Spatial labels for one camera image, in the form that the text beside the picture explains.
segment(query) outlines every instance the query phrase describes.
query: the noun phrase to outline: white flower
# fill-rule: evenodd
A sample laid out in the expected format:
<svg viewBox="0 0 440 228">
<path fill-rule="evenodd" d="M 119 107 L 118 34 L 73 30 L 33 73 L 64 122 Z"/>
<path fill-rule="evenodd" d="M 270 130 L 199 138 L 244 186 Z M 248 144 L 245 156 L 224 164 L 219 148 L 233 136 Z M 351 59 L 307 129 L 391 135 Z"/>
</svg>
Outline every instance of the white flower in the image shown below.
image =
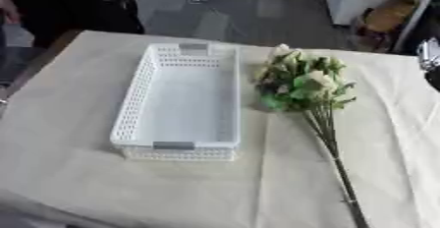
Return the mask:
<svg viewBox="0 0 440 228">
<path fill-rule="evenodd" d="M 311 80 L 320 83 L 325 91 L 333 92 L 338 88 L 338 85 L 335 83 L 335 81 L 333 81 L 330 76 L 324 75 L 324 72 L 322 71 L 313 71 L 308 74 L 308 77 Z"/>
<path fill-rule="evenodd" d="M 294 50 L 291 49 L 289 45 L 283 43 L 273 48 L 270 52 L 269 57 L 273 60 L 275 57 L 286 56 L 288 54 L 291 54 L 292 52 L 294 52 Z"/>
<path fill-rule="evenodd" d="M 253 78 L 256 81 L 261 81 L 266 76 L 267 71 L 269 71 L 269 68 L 267 66 L 263 66 L 262 68 L 256 70 Z"/>
<path fill-rule="evenodd" d="M 287 85 L 281 85 L 280 87 L 278 87 L 277 92 L 278 93 L 287 93 L 287 92 L 289 92 L 289 87 Z"/>
</svg>

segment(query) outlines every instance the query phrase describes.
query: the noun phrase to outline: green leaf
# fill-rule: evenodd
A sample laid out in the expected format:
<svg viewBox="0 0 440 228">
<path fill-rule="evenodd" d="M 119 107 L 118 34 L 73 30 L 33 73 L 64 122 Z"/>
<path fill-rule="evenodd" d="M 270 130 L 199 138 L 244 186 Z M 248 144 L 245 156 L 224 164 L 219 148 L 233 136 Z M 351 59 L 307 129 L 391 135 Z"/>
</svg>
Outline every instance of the green leaf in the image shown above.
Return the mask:
<svg viewBox="0 0 440 228">
<path fill-rule="evenodd" d="M 283 111 L 287 108 L 287 102 L 277 99 L 277 97 L 273 94 L 264 94 L 261 96 L 261 101 L 264 105 L 266 105 L 268 108 L 277 110 L 277 111 Z"/>
<path fill-rule="evenodd" d="M 307 83 L 308 80 L 309 77 L 307 75 L 298 76 L 294 79 L 294 87 L 302 87 Z"/>
<path fill-rule="evenodd" d="M 335 101 L 335 102 L 333 103 L 333 108 L 334 108 L 334 109 L 344 109 L 345 106 L 346 106 L 348 103 L 353 102 L 353 101 L 355 101 L 355 100 L 356 100 L 356 98 L 353 97 L 353 98 L 350 98 L 350 99 L 344 99 L 344 100 L 340 100 L 340 101 Z"/>
<path fill-rule="evenodd" d="M 289 94 L 291 98 L 295 99 L 306 99 L 308 98 L 308 92 L 304 89 L 296 89 Z"/>
<path fill-rule="evenodd" d="M 342 86 L 338 87 L 335 90 L 335 92 L 333 92 L 333 94 L 335 96 L 341 96 L 341 95 L 346 94 L 348 89 L 354 88 L 354 87 L 355 87 L 355 83 L 348 83 L 348 84 L 345 84 L 345 85 L 342 85 Z"/>
</svg>

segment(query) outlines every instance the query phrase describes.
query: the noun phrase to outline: basket perforated side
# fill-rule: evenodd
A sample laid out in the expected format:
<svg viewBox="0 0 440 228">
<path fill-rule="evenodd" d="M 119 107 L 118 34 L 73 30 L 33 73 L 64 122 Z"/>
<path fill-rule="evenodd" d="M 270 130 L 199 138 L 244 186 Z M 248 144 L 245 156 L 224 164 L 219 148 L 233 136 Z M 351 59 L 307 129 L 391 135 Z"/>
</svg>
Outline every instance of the basket perforated side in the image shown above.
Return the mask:
<svg viewBox="0 0 440 228">
<path fill-rule="evenodd" d="M 158 150 L 145 146 L 124 146 L 122 151 L 129 159 L 169 161 L 231 161 L 236 151 L 231 148 L 197 148 L 191 151 Z"/>
<path fill-rule="evenodd" d="M 113 132 L 112 140 L 115 143 L 127 143 L 135 140 L 141 115 L 141 105 L 150 89 L 154 72 L 154 63 L 145 54 L 132 80 L 132 85 L 126 95 L 121 115 Z"/>
</svg>

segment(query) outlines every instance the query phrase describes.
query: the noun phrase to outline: gray floor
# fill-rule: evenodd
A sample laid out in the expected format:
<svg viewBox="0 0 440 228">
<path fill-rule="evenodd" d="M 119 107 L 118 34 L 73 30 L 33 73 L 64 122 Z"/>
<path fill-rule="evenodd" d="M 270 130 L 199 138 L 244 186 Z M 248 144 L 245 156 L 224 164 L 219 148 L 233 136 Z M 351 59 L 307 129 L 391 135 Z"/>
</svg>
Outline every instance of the gray floor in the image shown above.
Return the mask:
<svg viewBox="0 0 440 228">
<path fill-rule="evenodd" d="M 137 0 L 148 34 L 197 37 L 255 45 L 346 49 L 344 34 L 317 0 Z M 29 45 L 31 35 L 6 26 L 9 45 Z"/>
</svg>

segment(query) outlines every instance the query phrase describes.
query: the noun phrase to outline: table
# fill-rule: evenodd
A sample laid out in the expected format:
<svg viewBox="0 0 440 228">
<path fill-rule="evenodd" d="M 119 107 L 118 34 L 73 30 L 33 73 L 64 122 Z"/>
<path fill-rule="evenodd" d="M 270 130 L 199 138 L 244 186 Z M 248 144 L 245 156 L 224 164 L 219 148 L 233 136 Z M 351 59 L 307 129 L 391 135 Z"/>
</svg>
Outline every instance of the table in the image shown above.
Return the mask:
<svg viewBox="0 0 440 228">
<path fill-rule="evenodd" d="M 10 98 L 0 121 L 0 204 L 85 227 L 354 227 L 301 117 L 255 106 L 249 71 L 267 47 L 241 45 L 243 149 L 233 163 L 134 162 L 108 136 L 153 42 L 204 40 L 83 32 Z M 338 140 L 374 228 L 440 227 L 440 94 L 413 57 L 332 50 L 357 82 Z"/>
</svg>

